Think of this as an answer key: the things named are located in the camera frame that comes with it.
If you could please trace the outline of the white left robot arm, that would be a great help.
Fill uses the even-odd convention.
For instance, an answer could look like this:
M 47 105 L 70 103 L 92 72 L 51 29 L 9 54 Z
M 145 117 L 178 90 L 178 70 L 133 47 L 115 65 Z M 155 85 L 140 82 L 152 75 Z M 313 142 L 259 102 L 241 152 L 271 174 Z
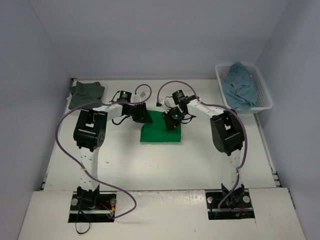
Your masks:
M 132 93 L 121 91 L 118 102 L 80 111 L 73 139 L 80 152 L 83 173 L 77 187 L 77 195 L 82 197 L 82 204 L 89 210 L 100 204 L 100 183 L 98 179 L 98 157 L 100 147 L 106 138 L 107 122 L 119 117 L 131 117 L 136 123 L 152 123 L 147 106 L 139 101 L 131 104 Z

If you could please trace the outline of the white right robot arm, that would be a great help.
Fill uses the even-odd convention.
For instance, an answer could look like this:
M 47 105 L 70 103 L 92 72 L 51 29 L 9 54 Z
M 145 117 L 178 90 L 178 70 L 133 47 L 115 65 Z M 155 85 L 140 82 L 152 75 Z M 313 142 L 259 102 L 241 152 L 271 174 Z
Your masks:
M 248 136 L 244 124 L 235 110 L 218 104 L 208 104 L 197 95 L 186 96 L 177 90 L 171 96 L 174 105 L 167 99 L 157 99 L 156 105 L 162 107 L 166 128 L 171 131 L 180 126 L 186 115 L 191 118 L 209 121 L 213 145 L 229 160 L 221 183 L 221 200 L 227 206 L 239 201 L 240 169 L 243 167 L 248 151 Z

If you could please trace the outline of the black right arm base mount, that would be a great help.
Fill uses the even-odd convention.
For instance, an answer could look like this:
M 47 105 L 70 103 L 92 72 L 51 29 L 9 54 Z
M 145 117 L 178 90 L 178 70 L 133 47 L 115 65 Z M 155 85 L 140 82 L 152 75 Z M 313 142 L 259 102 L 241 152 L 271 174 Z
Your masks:
M 222 191 L 206 191 L 206 206 L 208 219 L 213 220 L 243 220 L 254 219 L 255 213 L 247 189 L 239 187 L 219 207 L 219 203 L 229 193 Z

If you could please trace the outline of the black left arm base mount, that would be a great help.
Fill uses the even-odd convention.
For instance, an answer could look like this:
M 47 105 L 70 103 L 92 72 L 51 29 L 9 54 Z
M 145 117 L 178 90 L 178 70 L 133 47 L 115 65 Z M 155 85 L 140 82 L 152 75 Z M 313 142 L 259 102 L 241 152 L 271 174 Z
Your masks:
M 115 192 L 102 192 L 95 203 L 72 194 L 68 223 L 113 223 L 117 204 Z

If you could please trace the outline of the grey t-shirt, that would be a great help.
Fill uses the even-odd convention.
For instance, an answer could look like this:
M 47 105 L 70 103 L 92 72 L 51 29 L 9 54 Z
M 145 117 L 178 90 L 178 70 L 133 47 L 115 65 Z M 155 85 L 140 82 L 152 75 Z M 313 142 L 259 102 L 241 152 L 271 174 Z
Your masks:
M 101 103 L 105 93 L 105 87 L 99 82 L 81 83 L 77 82 L 75 86 L 69 88 L 71 100 L 68 106 L 69 110 L 73 110 L 78 106 L 88 103 Z

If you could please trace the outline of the green t-shirt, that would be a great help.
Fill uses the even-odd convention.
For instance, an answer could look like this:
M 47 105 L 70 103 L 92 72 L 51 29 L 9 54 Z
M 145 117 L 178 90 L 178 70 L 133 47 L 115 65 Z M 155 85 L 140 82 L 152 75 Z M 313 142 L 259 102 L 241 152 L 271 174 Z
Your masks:
M 145 123 L 140 130 L 141 143 L 180 143 L 182 138 L 181 127 L 168 131 L 162 113 L 148 110 L 153 123 Z

